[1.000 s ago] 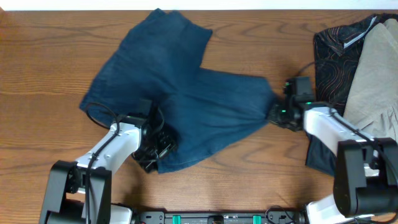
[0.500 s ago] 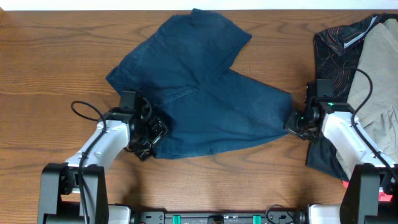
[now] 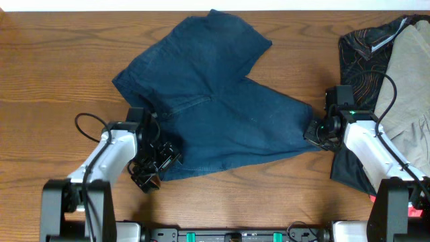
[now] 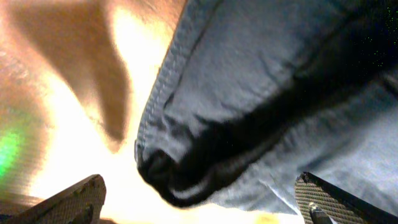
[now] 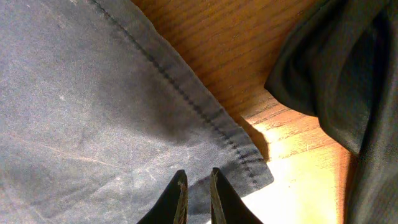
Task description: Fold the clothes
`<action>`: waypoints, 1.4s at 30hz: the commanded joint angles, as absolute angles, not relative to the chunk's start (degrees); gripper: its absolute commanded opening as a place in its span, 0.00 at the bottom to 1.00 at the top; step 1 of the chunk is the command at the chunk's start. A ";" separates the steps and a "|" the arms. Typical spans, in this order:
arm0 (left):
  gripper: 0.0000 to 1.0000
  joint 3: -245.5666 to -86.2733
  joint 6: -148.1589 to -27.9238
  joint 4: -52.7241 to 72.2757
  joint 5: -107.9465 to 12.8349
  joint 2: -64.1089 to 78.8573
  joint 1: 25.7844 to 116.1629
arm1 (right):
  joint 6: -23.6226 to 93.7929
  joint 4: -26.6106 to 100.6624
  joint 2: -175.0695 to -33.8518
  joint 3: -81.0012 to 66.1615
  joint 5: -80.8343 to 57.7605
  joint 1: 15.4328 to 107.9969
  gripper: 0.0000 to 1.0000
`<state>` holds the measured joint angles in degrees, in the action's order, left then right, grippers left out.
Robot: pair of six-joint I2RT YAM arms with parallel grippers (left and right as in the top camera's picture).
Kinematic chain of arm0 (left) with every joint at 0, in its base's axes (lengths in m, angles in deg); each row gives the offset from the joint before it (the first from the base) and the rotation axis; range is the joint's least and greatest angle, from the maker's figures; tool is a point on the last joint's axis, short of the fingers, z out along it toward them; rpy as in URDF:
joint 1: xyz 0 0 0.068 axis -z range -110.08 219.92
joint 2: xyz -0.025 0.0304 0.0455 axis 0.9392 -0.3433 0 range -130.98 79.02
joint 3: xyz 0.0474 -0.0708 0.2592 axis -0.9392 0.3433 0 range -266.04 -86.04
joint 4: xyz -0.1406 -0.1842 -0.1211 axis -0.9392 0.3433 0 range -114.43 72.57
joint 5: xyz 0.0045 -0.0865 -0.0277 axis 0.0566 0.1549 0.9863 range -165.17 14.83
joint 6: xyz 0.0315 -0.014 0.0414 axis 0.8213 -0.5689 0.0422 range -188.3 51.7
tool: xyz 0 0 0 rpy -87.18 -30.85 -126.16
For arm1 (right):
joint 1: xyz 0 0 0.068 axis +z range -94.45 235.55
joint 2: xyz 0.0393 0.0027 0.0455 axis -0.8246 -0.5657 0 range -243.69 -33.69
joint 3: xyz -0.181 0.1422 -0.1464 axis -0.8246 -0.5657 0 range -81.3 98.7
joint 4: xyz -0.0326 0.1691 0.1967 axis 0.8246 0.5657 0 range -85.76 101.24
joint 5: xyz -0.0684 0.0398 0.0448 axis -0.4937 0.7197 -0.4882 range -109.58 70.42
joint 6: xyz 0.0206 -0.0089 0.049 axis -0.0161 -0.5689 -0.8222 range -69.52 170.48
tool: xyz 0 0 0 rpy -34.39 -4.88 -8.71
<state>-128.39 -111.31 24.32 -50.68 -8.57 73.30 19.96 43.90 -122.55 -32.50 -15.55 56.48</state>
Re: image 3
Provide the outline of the dark blue denim shorts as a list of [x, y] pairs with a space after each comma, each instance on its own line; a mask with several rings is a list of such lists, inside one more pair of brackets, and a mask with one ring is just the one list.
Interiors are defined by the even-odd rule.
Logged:
[[124, 99], [148, 108], [181, 151], [163, 181], [313, 150], [303, 137], [312, 108], [248, 77], [270, 47], [243, 19], [212, 10], [185, 18], [114, 78]]

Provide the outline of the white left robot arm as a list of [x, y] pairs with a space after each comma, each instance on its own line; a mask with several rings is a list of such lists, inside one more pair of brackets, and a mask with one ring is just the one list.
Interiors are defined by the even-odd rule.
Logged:
[[150, 241], [140, 223], [116, 220], [112, 188], [126, 170], [144, 193], [158, 190], [155, 178], [180, 160], [180, 150], [161, 140], [161, 127], [150, 114], [105, 123], [83, 164], [44, 185], [40, 240]]

